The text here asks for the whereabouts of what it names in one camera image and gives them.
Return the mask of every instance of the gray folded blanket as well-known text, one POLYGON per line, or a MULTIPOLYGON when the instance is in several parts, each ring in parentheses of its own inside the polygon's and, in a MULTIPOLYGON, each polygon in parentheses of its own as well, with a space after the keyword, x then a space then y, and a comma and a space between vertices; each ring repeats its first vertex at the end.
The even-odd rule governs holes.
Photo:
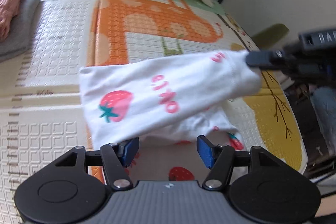
POLYGON ((9 35, 0 43, 0 62, 30 49, 35 32, 33 18, 39 3, 40 0, 21 0, 20 13, 13 17, 9 35))

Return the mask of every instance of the metal screw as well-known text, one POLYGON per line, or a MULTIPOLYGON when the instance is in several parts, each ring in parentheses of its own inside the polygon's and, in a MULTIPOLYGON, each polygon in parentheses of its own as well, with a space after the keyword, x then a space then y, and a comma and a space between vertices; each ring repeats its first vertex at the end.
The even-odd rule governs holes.
POLYGON ((275 51, 278 57, 282 57, 282 53, 280 51, 275 51))
POLYGON ((117 179, 113 182, 113 185, 117 188, 126 188, 130 186, 130 182, 127 179, 117 179))
POLYGON ((216 179, 210 179, 205 182, 205 186, 209 188, 218 188, 222 185, 222 183, 219 180, 216 179))

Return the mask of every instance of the blue gripper pad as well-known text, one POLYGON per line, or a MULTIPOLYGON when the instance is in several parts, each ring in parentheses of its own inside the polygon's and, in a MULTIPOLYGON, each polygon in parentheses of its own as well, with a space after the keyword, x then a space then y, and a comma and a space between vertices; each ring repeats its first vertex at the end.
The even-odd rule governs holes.
POLYGON ((205 164, 206 168, 211 169, 215 164, 215 159, 213 157, 211 147, 199 136, 197 137, 197 152, 201 157, 203 163, 205 164))
POLYGON ((119 158, 123 167, 128 167, 132 163, 136 153, 139 150, 139 138, 134 138, 125 145, 124 155, 119 158))

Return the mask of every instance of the pink strawberry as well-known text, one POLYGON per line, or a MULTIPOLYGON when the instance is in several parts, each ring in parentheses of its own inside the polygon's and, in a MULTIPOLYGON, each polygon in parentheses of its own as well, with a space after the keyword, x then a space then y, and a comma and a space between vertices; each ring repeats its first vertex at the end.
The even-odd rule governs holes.
POLYGON ((103 112, 100 118, 106 122, 120 122, 127 114, 133 94, 125 90, 116 90, 107 93, 100 101, 99 108, 103 112))

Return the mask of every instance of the textured mat surface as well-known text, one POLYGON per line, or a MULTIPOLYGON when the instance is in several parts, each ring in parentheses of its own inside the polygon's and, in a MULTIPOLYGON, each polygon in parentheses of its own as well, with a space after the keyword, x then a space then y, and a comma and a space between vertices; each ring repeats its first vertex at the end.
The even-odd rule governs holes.
MULTIPOLYGON (((0 223, 6 224, 20 221, 12 200, 19 183, 73 146, 91 147, 78 96, 81 66, 257 49, 219 4, 198 0, 42 0, 35 24, 33 47, 0 64, 0 223)), ((263 75, 258 95, 223 108, 247 149, 263 146, 302 171, 307 158, 296 121, 273 75, 263 75)), ((167 179, 153 177, 163 166, 153 167, 143 179, 167 179)), ((92 173, 101 178, 100 169, 92 173)), ((202 180, 206 170, 194 175, 202 180)))

